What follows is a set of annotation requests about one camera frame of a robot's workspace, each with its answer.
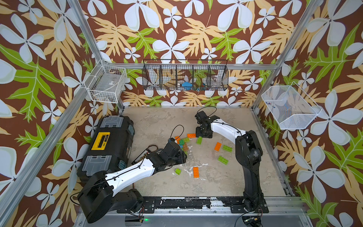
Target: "toolbox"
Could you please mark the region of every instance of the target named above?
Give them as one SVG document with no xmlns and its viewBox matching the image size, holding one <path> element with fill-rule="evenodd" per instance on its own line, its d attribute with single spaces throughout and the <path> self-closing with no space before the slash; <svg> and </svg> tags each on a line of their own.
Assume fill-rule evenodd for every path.
<svg viewBox="0 0 363 227">
<path fill-rule="evenodd" d="M 134 122 L 129 117 L 104 117 L 77 170 L 82 183 L 86 183 L 96 172 L 107 174 L 126 168 L 134 134 Z"/>
</svg>

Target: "white wire basket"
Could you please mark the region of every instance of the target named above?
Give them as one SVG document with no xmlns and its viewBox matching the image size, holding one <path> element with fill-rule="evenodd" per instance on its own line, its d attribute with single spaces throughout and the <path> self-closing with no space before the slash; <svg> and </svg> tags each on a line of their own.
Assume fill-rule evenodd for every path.
<svg viewBox="0 0 363 227">
<path fill-rule="evenodd" d="M 296 90 L 293 85 L 271 86 L 262 94 L 281 130 L 305 129 L 322 111 L 301 87 Z"/>
<path fill-rule="evenodd" d="M 90 76 L 93 79 L 87 92 L 92 101 L 118 103 L 127 79 L 125 68 L 102 65 L 95 73 L 92 71 Z"/>
</svg>

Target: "table surface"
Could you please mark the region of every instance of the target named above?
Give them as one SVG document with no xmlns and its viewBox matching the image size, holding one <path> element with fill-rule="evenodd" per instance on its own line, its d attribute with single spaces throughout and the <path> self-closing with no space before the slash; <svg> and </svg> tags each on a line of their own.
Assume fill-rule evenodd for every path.
<svg viewBox="0 0 363 227">
<path fill-rule="evenodd" d="M 195 128 L 199 125 L 194 116 L 198 110 L 199 108 L 126 108 L 123 115 L 133 120 L 135 128 L 128 166 L 149 145 L 156 144 L 159 148 L 164 148 L 173 128 L 178 124 L 184 126 L 181 138 L 195 133 Z M 204 111 L 209 115 L 214 109 L 205 108 Z M 214 115 L 239 129 L 254 130 L 261 138 L 248 108 L 218 108 Z M 178 126 L 172 136 L 179 136 L 182 130 L 182 127 Z M 245 186 L 244 175 L 242 166 L 235 158 L 233 142 L 218 133 L 213 133 L 211 139 L 203 138 L 201 145 L 197 144 L 196 140 L 194 138 L 187 143 L 189 151 L 185 164 L 141 179 L 135 182 L 135 188 L 143 196 L 242 196 Z M 222 147 L 232 147 L 232 152 L 225 151 L 222 147 L 219 152 L 215 151 L 217 142 L 221 143 Z M 261 139 L 260 144 L 264 152 L 260 163 L 262 192 L 264 196 L 285 196 Z M 219 156 L 227 159 L 228 164 L 218 161 Z M 199 168 L 199 178 L 193 177 L 193 167 Z M 181 170 L 180 175 L 175 173 L 176 169 Z"/>
</svg>

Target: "yellow toolbox label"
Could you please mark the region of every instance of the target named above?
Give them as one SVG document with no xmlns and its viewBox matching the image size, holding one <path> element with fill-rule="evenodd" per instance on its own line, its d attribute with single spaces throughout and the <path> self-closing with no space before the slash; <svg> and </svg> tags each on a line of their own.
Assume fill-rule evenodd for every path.
<svg viewBox="0 0 363 227">
<path fill-rule="evenodd" d="M 110 132 L 99 132 L 92 146 L 92 150 L 104 150 L 109 136 Z"/>
</svg>

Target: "blue object in basket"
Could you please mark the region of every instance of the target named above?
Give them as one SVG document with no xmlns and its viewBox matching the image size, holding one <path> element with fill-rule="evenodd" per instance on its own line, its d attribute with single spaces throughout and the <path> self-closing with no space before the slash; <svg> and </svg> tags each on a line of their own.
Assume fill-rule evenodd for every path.
<svg viewBox="0 0 363 227">
<path fill-rule="evenodd" d="M 192 86 L 193 86 L 193 85 L 192 85 L 191 83 L 184 82 L 184 83 L 182 84 L 182 86 L 183 86 L 183 87 L 187 87 L 187 88 L 186 88 L 186 90 L 190 90 L 190 89 L 192 89 Z"/>
</svg>

